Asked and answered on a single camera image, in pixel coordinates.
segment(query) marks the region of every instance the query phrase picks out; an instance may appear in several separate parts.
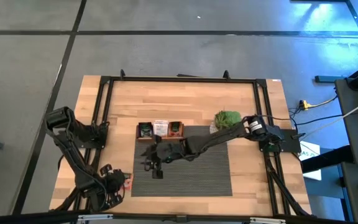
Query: gray floor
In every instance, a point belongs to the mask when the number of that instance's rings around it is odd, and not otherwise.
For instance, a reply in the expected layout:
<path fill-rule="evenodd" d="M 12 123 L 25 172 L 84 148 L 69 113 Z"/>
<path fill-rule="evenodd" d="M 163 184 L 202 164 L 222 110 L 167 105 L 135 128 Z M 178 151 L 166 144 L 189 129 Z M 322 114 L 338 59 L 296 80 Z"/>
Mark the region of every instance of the gray floor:
<path fill-rule="evenodd" d="M 358 2 L 354 2 L 358 12 Z M 80 0 L 0 0 L 0 29 L 70 30 Z M 94 0 L 81 30 L 330 30 L 357 26 L 344 3 L 276 0 Z M 0 215 L 9 213 L 17 183 L 52 89 L 67 36 L 0 36 Z M 358 38 L 132 35 L 78 36 L 56 108 L 74 108 L 83 75 L 164 75 L 282 79 L 287 105 L 319 103 L 333 85 L 315 75 L 347 76 L 358 69 Z M 298 122 L 339 114 L 337 101 L 297 115 Z M 300 128 L 312 131 L 327 121 Z M 307 141 L 323 147 L 347 144 L 342 122 Z M 24 212 L 48 209 L 60 151 L 46 138 Z M 313 213 L 342 220 L 338 199 L 310 196 Z"/>

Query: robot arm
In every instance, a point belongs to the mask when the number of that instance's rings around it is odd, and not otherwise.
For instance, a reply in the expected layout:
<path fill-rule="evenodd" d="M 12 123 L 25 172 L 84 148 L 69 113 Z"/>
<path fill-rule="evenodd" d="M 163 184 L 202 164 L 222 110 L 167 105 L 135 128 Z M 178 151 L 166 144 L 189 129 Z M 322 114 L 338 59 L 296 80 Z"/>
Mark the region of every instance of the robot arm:
<path fill-rule="evenodd" d="M 204 136 L 190 136 L 177 143 L 161 142 L 159 136 L 154 136 L 154 144 L 143 153 L 145 170 L 153 169 L 152 177 L 162 179 L 162 163 L 171 163 L 178 159 L 192 161 L 208 148 L 235 138 L 246 138 L 251 141 L 268 141 L 278 144 L 283 140 L 283 134 L 278 126 L 268 126 L 260 116 L 246 116 L 231 128 L 217 131 Z"/>
<path fill-rule="evenodd" d="M 87 148 L 101 148 L 106 140 L 108 124 L 86 126 L 77 121 L 74 112 L 63 107 L 45 116 L 47 134 L 53 138 L 75 174 L 75 189 L 56 210 L 68 210 L 74 198 L 80 194 L 91 202 L 91 210 L 98 212 L 122 202 L 118 191 L 125 177 L 119 169 L 107 164 L 101 168 L 101 176 L 88 165 L 77 144 Z"/>

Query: black ribbed mat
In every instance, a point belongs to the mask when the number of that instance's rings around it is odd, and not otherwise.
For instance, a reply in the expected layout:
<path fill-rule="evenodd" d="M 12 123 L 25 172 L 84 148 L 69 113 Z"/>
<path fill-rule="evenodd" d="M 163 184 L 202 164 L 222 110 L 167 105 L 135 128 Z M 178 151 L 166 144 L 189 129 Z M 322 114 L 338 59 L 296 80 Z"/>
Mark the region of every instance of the black ribbed mat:
<path fill-rule="evenodd" d="M 209 126 L 185 126 L 185 137 L 209 134 Z M 227 144 L 209 148 L 192 162 L 184 159 L 162 164 L 163 179 L 153 179 L 143 164 L 150 143 L 135 143 L 132 197 L 232 196 Z"/>

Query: cable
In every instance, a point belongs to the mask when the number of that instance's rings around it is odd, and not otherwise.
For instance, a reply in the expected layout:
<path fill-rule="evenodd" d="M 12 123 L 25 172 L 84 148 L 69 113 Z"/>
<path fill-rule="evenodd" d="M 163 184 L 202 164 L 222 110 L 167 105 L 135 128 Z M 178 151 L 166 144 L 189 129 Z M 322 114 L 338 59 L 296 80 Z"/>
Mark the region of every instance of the cable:
<path fill-rule="evenodd" d="M 292 113 L 291 116 L 293 116 L 293 118 L 295 117 L 296 114 L 298 114 L 298 113 L 301 112 L 301 109 L 300 109 L 299 107 L 295 108 L 295 112 L 294 112 L 294 111 L 290 111 L 290 110 L 292 110 L 292 109 L 294 109 L 294 108 L 288 109 L 288 112 L 291 112 L 291 113 Z"/>
<path fill-rule="evenodd" d="M 275 118 L 275 117 L 273 117 L 273 116 L 271 116 L 271 115 L 257 115 L 257 116 L 259 116 L 259 117 L 273 118 L 273 119 L 280 120 L 280 121 L 289 121 L 289 120 L 290 120 L 290 118 Z"/>
<path fill-rule="evenodd" d="M 122 200 L 125 198 L 125 185 L 122 185 Z"/>
<path fill-rule="evenodd" d="M 306 136 L 304 136 L 303 139 L 301 139 L 301 141 L 304 140 L 304 139 L 306 139 L 308 136 L 314 134 L 315 132 L 317 132 L 317 131 L 319 131 L 319 130 L 321 130 L 321 129 L 323 129 L 323 128 L 326 128 L 326 127 L 328 127 L 328 126 L 330 126 L 330 125 L 332 125 L 332 124 L 334 124 L 334 123 L 336 123 L 336 122 L 338 122 L 338 121 L 344 119 L 345 117 L 349 116 L 350 114 L 352 114 L 353 112 L 355 112 L 355 111 L 357 111 L 357 110 L 358 110 L 358 106 L 357 106 L 356 108 L 354 108 L 353 110 L 351 110 L 350 112 L 348 112 L 347 114 L 341 116 L 339 119 L 336 119 L 335 121 L 333 121 L 333 122 L 331 122 L 331 123 L 328 123 L 328 124 L 326 124 L 326 125 L 324 125 L 324 126 L 318 128 L 318 129 L 315 129 L 314 131 L 312 131 L 312 132 L 306 134 Z"/>
<path fill-rule="evenodd" d="M 320 121 L 320 120 L 328 119 L 328 118 L 336 118 L 336 117 L 343 116 L 343 115 L 344 115 L 344 114 L 338 114 L 338 115 L 333 115 L 333 116 L 327 116 L 327 117 L 323 117 L 323 118 L 314 119 L 314 120 L 311 120 L 311 121 L 308 121 L 308 122 L 305 122 L 305 123 L 300 123 L 300 124 L 298 124 L 298 125 L 310 124 L 310 123 L 315 122 L 315 121 Z"/>
<path fill-rule="evenodd" d="M 53 140 L 57 141 L 60 145 L 64 146 L 64 144 L 62 143 L 61 140 L 59 140 L 58 138 L 53 138 Z M 72 156 L 70 153 L 67 154 L 67 156 L 70 157 L 71 160 L 73 160 Z M 88 177 L 90 177 L 91 179 L 93 179 L 96 183 L 98 183 L 103 191 L 104 191 L 104 202 L 101 204 L 101 206 L 99 207 L 99 210 L 102 210 L 103 206 L 107 203 L 107 199 L 108 199 L 108 193 L 107 193 L 107 189 L 105 188 L 105 186 L 95 177 L 93 177 L 92 175 L 90 175 L 89 173 L 87 173 L 85 170 L 81 169 L 75 162 L 73 163 L 73 165 L 82 173 L 84 173 L 85 175 L 87 175 Z"/>
<path fill-rule="evenodd" d="M 65 155 L 60 156 L 59 161 L 57 162 L 57 170 L 60 170 L 60 164 L 62 163 L 62 159 L 65 157 Z"/>
<path fill-rule="evenodd" d="M 295 156 L 295 158 L 297 158 L 299 160 L 299 162 L 301 162 L 301 165 L 302 165 L 302 160 L 299 159 L 299 155 L 295 152 L 291 152 L 291 154 L 293 154 L 293 156 Z"/>
<path fill-rule="evenodd" d="M 295 125 L 295 131 L 298 134 L 298 125 L 296 124 L 295 119 L 291 118 L 291 120 L 293 121 L 293 124 Z"/>
<path fill-rule="evenodd" d="M 319 103 L 319 104 L 317 104 L 317 105 L 311 105 L 311 104 L 309 104 L 309 107 L 308 107 L 308 108 L 315 108 L 315 107 L 318 107 L 318 106 L 325 105 L 325 104 L 327 104 L 327 103 L 329 103 L 329 102 L 331 102 L 331 101 L 334 101 L 337 97 L 338 97 L 338 96 L 336 95 L 334 98 L 332 98 L 332 99 L 330 99 L 330 100 L 327 100 L 327 101 L 324 101 L 324 102 L 322 102 L 322 103 Z"/>

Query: wooden tabletop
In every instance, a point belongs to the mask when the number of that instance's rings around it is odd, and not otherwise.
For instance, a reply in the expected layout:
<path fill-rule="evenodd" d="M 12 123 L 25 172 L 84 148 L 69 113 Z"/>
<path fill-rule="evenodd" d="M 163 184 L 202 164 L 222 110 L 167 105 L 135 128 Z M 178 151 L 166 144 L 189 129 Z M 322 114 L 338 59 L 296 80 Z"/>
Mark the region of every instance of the wooden tabletop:
<path fill-rule="evenodd" d="M 99 80 L 100 76 L 84 76 L 75 108 L 77 120 L 84 124 L 91 122 Z M 267 80 L 267 89 L 273 116 L 289 118 L 281 81 Z M 261 102 L 264 102 L 262 89 L 259 93 Z M 114 169 L 132 173 L 135 127 L 139 122 L 165 119 L 205 126 L 210 125 L 214 115 L 221 110 L 238 111 L 242 116 L 256 114 L 252 85 L 116 81 L 108 114 L 108 141 L 99 164 L 111 164 Z M 289 121 L 274 122 L 281 128 L 291 128 Z M 232 197 L 131 197 L 131 192 L 127 191 L 124 201 L 109 212 L 271 216 L 266 170 L 258 143 L 234 139 L 227 143 L 227 149 Z M 290 153 L 281 153 L 281 161 L 286 186 L 302 208 L 311 212 L 299 160 Z M 59 206 L 74 186 L 74 173 L 63 159 L 50 208 Z M 275 188 L 279 212 L 283 213 L 280 191 L 276 185 Z"/>

